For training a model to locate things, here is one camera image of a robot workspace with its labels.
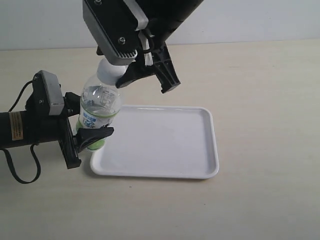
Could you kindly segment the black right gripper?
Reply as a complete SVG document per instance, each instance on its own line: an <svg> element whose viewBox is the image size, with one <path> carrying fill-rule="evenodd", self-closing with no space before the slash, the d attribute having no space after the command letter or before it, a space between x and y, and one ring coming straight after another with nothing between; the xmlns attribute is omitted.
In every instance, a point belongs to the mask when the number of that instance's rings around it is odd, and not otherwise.
<svg viewBox="0 0 320 240"><path fill-rule="evenodd" d="M102 55L100 47L97 47L96 54ZM166 43L160 47L153 47L151 51L153 65L145 65L144 61L136 60L132 62L126 69L123 76L116 81L116 88L121 89L127 87L133 82L155 75L161 85L161 93L165 94L172 91L181 84L176 74L174 65Z"/></svg>

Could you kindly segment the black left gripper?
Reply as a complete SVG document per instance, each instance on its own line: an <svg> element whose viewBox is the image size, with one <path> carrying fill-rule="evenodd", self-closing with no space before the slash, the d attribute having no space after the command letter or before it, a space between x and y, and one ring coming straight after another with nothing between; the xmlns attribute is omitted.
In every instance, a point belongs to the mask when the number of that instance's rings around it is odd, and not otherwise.
<svg viewBox="0 0 320 240"><path fill-rule="evenodd" d="M66 167L74 169L82 163L78 152L84 149L99 150L105 144L105 138L114 133L114 128L79 128L73 137L68 117L80 114L81 97L73 92L66 92L63 99L65 114L41 118L35 127L35 139L37 143L58 142Z"/></svg>

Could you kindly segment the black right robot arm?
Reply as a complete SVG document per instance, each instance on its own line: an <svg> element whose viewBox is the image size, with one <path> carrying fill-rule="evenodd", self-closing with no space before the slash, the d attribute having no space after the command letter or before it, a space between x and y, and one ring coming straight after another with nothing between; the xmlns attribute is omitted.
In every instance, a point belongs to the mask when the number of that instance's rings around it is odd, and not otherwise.
<svg viewBox="0 0 320 240"><path fill-rule="evenodd" d="M125 70L120 89L156 76L161 92L178 85L166 40L202 3L200 0L84 0L82 15L97 43L97 55Z"/></svg>

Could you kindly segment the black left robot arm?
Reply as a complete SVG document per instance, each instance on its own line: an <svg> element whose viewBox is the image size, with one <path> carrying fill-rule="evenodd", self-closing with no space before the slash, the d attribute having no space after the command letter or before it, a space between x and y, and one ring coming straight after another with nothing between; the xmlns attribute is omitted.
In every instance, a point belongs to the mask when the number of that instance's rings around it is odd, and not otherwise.
<svg viewBox="0 0 320 240"><path fill-rule="evenodd" d="M31 95L26 110L0 114L0 147L3 149L58 142L68 169L78 168L78 153L89 145L111 136L113 127L80 128L73 134L69 117L80 113L80 96L67 92L63 97L64 108L60 115L40 115Z"/></svg>

